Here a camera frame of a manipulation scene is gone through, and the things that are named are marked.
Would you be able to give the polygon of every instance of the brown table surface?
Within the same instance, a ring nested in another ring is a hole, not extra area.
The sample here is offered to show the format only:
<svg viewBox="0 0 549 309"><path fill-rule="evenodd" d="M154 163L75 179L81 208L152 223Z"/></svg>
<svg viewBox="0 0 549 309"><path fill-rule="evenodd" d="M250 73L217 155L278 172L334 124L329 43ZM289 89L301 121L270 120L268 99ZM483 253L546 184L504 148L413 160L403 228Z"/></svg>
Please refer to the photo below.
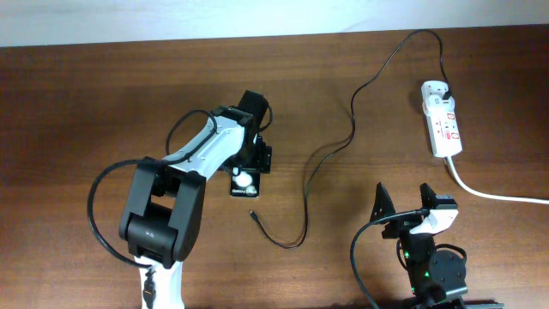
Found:
<svg viewBox="0 0 549 309"><path fill-rule="evenodd" d="M463 152L455 163L471 187L548 198L549 28L440 30ZM356 99L356 137L317 175L310 234L286 251L248 216L292 241L302 228L302 178L347 136L349 99L380 68L404 32L0 49L0 306L137 308L137 269L112 258L86 218L89 187L114 161L162 157L166 133L190 109L235 105L264 94L274 122L272 173L257 200L231 198L228 176L208 182L202 228L184 264L189 308L318 308L366 304L349 246L384 182L397 211L420 207L419 185L451 194L460 214L438 235L468 252L466 300L509 308L549 305L549 207L472 196L434 158L419 88L441 80L437 42L410 40ZM202 127L183 125L172 147ZM101 184L95 214L120 251L118 223L133 168ZM379 301L411 296L395 242L380 227L359 240L357 264Z"/></svg>

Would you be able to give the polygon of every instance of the white power strip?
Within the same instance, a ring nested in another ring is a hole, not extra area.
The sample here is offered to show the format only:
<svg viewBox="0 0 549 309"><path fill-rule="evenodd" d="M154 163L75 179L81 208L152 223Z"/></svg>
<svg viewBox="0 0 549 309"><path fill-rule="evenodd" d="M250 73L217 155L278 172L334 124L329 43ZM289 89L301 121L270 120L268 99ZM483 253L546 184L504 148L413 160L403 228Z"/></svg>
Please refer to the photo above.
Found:
<svg viewBox="0 0 549 309"><path fill-rule="evenodd" d="M463 190L478 197L492 198L501 201L542 203L549 204L549 200L529 197L504 197L493 194L486 194L469 188L460 179L452 161L452 156L459 154L462 148L462 137L457 129L455 121L455 101L453 97L443 100L444 94L449 86L445 82L428 81L421 86L423 96L423 112L427 117L427 126L431 136L432 153L437 158L444 158L452 177L463 188Z"/></svg>

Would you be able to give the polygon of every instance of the white background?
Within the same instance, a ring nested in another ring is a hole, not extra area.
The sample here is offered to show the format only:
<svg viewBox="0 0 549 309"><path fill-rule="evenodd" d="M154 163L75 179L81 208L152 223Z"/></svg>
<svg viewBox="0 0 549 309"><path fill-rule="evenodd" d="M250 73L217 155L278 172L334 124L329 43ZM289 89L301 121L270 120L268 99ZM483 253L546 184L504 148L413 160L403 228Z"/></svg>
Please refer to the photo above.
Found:
<svg viewBox="0 0 549 309"><path fill-rule="evenodd" d="M0 46L548 22L547 0L0 0Z"/></svg>

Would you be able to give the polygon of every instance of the black cable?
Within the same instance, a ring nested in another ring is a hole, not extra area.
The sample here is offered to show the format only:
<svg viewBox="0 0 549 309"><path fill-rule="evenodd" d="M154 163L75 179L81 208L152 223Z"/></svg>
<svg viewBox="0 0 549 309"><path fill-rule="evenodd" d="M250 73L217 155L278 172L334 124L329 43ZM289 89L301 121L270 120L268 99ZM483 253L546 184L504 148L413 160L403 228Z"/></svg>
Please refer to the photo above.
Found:
<svg viewBox="0 0 549 309"><path fill-rule="evenodd" d="M257 133L261 133L265 131L273 123L273 109L271 108L271 106L267 106L267 108L268 108L268 122L263 127L259 128Z"/></svg>
<svg viewBox="0 0 549 309"><path fill-rule="evenodd" d="M364 283L362 282L362 278L360 278L360 275L359 275L359 271L357 270L357 265L355 264L354 262L354 247L357 243L357 240L359 239L360 235L368 228L368 227L371 227L372 225L376 225L376 224L380 224L384 221L388 221L388 220L393 220L395 218L398 218L398 217L401 217L401 216L406 216L406 215L426 215L429 213L429 210L427 209L416 209L416 210L410 210L410 211L405 211L405 212L401 212L401 213L398 213L398 214L394 214L394 215L387 215L383 218L380 218L380 219L377 219L375 221L371 221L369 222L368 224L364 225L363 227L360 228L360 230L356 233L356 235L354 235L354 238L353 238L353 242L351 242L351 266L353 267L353 273L354 273L354 277L356 278L357 282L359 283L360 285L360 289L362 290L362 292L366 295L366 298L368 299L368 301L370 301L370 304L374 307L374 309L379 309L379 305L377 304L377 302L374 300L374 298L370 295L370 293L368 293L368 290L366 289L366 286L364 285Z"/></svg>
<svg viewBox="0 0 549 309"><path fill-rule="evenodd" d="M453 251L457 251L462 255L463 263L467 262L467 253L462 248L458 247L457 245L451 245L451 244L439 244L435 245L435 249L438 250L440 248L450 249Z"/></svg>
<svg viewBox="0 0 549 309"><path fill-rule="evenodd" d="M95 192L97 191L97 187L100 185L100 182L101 180L107 175L109 174L110 172L120 168L120 167L125 167L125 166L128 166L128 165L137 165L137 164L149 164L149 165L157 165L157 166L167 166L167 165L173 165L173 164L178 164L178 163L181 163L183 161L187 161L200 147L202 147L202 145L208 141L208 139L210 137L212 137L215 132L217 131L217 121L215 120L215 117L214 115L212 115L210 112L207 112L207 111L203 111L203 110L194 110L194 111L190 111L190 112L187 112L172 128L172 130L170 131L170 134L168 134L168 138L166 140L166 150L169 150L169 142L170 142L170 137L172 136L172 133L177 129L177 127L183 122L185 121L190 115L193 115L195 113L204 113L206 114L211 120L212 122L214 123L214 128L209 132L209 134L204 137L204 139L198 144L196 145L196 147L194 147L190 152L186 153L183 157L181 157L180 159L177 159L177 160L174 160L174 161L168 161L168 160L155 160L155 159L136 159L136 160L125 160L125 161L120 161L120 162L117 162L117 163L114 163L112 165L110 165L108 168L106 168L105 170L103 170L103 172L101 172L99 174L99 176L97 176L97 178L95 179L95 181L92 183L92 187L91 189L89 190L89 194L87 196L87 220L89 222L89 226L92 228L92 233L94 234L95 238L99 241L99 243L109 252L111 253L115 258L119 259L120 261L122 262L125 262L127 264L130 264L132 266L136 266L136 267L139 267L139 268L149 268L151 267L151 265L148 265L148 264L139 264L138 262L136 261L133 261L125 256L123 256L122 254L120 254L118 251L116 251L107 241L106 239L103 237L103 235L101 235L99 229L97 228L97 225L95 224L95 219L94 219L94 197L95 197Z"/></svg>
<svg viewBox="0 0 549 309"><path fill-rule="evenodd" d="M401 240L398 239L396 241L396 256L398 257L398 262L401 264L402 268L405 270L405 271L408 271L408 267L406 266L406 264L404 263L404 261L402 260L402 257L401 257Z"/></svg>
<svg viewBox="0 0 549 309"><path fill-rule="evenodd" d="M265 235L265 237L267 237L268 240L270 240L273 244L279 246L280 248L284 248L284 249L295 249L295 248L298 248L300 247L303 242L305 241L305 237L307 236L307 231L309 229L309 211L307 209L307 198L309 196L309 189L311 188L311 182L313 180L313 178L315 177L315 175L317 174L318 170L320 169L320 167L324 164L324 162L326 162L327 159L329 159L330 157L332 157L333 155L337 154L338 152L340 152L341 150L343 150L344 148L346 148L347 146L349 146L349 144L351 144L351 142L353 141L354 139L354 132L356 131L356 123L355 123L355 117L354 117L354 99L355 97L357 96L357 94L360 92L360 90L362 90L363 88L367 87L368 85L370 85L372 82L374 82L379 76L380 74L385 70L385 68L387 67L387 65L389 64L389 62L391 61L391 59L396 55L396 53L404 46L404 44L411 38L413 37L415 34L417 33L422 33L422 32L426 32L426 33L430 33L432 35L435 36L435 38L438 40L438 45L440 47L440 52L439 52L439 63L440 63L440 71L444 77L444 80L446 81L446 83L448 84L448 91L444 94L443 96L443 99L447 100L450 96L451 96L451 91L450 91L450 85L449 85L449 80L448 80L448 77L446 76L446 73L444 72L444 66L443 66L443 41L440 39L440 37L438 36L438 34L436 34L435 32L433 32L432 30L429 30L429 29L420 29L420 30L415 30L413 32L411 32L406 38L404 38L404 40L396 47L395 51L393 51L393 53L390 55L390 57L387 59L387 61L385 61L385 64L383 65L383 67L368 81L366 82L365 84L363 84L362 86L358 87L354 93L353 93L353 96L351 97L351 126L352 126L352 129L351 129L351 134L349 135L349 138L347 140L347 142L339 147L338 149L332 151L331 153L329 153L328 155L326 155L324 157L324 159L322 161L320 161L320 163L318 163L317 167L315 168L314 172L312 173L312 175L309 177L309 180L307 181L307 185L305 186L305 193L304 193L304 197L303 197L303 201L304 201L304 212L305 212L305 218L304 218L304 229L303 229L303 235L301 236L301 240L296 244L296 245L283 245L281 244L280 242L272 239L268 234L267 232L265 231L265 229L263 228L261 222L259 221L259 218L257 217L257 214L253 211L253 210L250 210L250 216L251 218L257 223L257 225L259 226L259 228L261 229L261 231L263 232L263 235Z"/></svg>

